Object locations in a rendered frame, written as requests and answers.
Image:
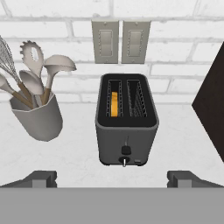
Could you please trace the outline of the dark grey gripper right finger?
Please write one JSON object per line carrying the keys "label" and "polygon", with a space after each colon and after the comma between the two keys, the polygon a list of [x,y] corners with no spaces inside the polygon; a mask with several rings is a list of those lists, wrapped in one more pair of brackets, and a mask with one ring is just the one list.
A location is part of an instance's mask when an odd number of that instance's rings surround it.
{"label": "dark grey gripper right finger", "polygon": [[221,185],[198,178],[191,171],[168,171],[167,178],[168,178],[167,187],[177,187],[177,188],[221,187]]}

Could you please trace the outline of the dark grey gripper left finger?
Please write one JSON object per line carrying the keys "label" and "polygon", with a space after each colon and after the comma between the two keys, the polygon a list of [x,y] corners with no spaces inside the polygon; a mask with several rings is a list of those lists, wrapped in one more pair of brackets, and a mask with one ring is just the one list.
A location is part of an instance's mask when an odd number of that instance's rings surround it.
{"label": "dark grey gripper left finger", "polygon": [[3,185],[4,188],[51,188],[56,187],[56,171],[33,171],[27,177]]}

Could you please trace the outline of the dark grey two-slot toaster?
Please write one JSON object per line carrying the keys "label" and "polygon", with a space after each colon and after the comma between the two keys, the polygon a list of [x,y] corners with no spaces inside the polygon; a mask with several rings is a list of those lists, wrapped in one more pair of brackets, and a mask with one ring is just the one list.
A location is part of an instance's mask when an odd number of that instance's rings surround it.
{"label": "dark grey two-slot toaster", "polygon": [[[118,117],[111,116],[112,92]],[[95,115],[99,159],[104,165],[145,165],[158,130],[158,113],[145,75],[106,73],[101,77]],[[122,147],[131,149],[122,154]]]}

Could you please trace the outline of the orange bread slice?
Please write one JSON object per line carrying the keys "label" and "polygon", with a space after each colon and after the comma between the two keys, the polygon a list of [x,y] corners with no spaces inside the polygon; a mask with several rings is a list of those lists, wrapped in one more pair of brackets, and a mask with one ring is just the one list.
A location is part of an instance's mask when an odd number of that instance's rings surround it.
{"label": "orange bread slice", "polygon": [[112,92],[111,116],[112,117],[118,117],[118,93],[117,92]]}

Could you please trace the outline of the grey utensil pot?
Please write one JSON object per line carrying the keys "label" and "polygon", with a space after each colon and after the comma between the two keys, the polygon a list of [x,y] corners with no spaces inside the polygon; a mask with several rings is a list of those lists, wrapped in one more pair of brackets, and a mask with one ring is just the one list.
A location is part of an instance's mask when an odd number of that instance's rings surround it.
{"label": "grey utensil pot", "polygon": [[12,97],[10,106],[15,117],[26,132],[36,140],[48,142],[57,137],[63,128],[63,118],[56,95],[51,92],[44,106],[30,109],[21,101]]}

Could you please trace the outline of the dark brown cabinet side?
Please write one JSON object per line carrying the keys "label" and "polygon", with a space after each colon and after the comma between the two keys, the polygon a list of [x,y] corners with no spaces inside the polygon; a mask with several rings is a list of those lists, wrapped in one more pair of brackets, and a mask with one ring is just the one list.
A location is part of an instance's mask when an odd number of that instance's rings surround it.
{"label": "dark brown cabinet side", "polygon": [[224,163],[224,42],[193,100],[192,108]]}

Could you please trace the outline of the grey spatula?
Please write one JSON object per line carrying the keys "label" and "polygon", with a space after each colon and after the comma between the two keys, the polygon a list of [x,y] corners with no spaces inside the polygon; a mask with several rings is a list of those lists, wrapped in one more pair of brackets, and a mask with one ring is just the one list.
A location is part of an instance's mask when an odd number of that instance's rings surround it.
{"label": "grey spatula", "polygon": [[7,79],[0,73],[0,89],[4,90],[5,92],[13,95],[15,98],[17,98],[19,101],[21,101],[24,105],[29,107],[30,109],[33,109],[32,103],[26,100],[21,94],[19,94],[17,91],[15,91],[10,83],[7,81]]}

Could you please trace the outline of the grey solid spoon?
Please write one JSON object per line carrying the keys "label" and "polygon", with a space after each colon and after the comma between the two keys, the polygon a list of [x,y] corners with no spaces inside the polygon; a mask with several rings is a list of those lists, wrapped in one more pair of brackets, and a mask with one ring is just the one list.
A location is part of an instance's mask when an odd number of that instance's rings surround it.
{"label": "grey solid spoon", "polygon": [[31,93],[31,98],[34,108],[37,108],[39,105],[36,100],[36,96],[41,96],[44,93],[44,87],[41,79],[32,71],[21,70],[19,76]]}

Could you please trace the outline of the grey ladle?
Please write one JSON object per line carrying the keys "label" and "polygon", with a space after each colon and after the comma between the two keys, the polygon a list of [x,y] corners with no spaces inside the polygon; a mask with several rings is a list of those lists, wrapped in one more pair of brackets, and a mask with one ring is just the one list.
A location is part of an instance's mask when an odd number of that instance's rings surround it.
{"label": "grey ladle", "polygon": [[54,76],[61,71],[75,71],[76,65],[69,57],[65,55],[54,54],[45,60],[44,68],[47,70],[47,80],[42,103],[46,105],[49,100]]}

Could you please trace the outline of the grey slotted spoon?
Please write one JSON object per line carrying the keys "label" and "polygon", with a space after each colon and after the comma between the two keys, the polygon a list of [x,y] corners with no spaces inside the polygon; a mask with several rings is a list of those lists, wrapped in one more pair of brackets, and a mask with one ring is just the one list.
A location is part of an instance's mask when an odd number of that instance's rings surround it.
{"label": "grey slotted spoon", "polygon": [[40,46],[36,42],[27,40],[20,48],[23,63],[40,78],[44,65],[44,54]]}

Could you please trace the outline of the grey wall switch plate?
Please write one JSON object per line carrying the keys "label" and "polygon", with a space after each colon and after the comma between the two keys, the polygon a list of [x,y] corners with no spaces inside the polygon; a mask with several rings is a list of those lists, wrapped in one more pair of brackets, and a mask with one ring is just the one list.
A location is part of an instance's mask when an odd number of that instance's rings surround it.
{"label": "grey wall switch plate", "polygon": [[96,64],[117,64],[119,45],[118,20],[92,20],[94,61]]}
{"label": "grey wall switch plate", "polygon": [[122,63],[143,64],[151,28],[150,20],[124,20],[122,23]]}

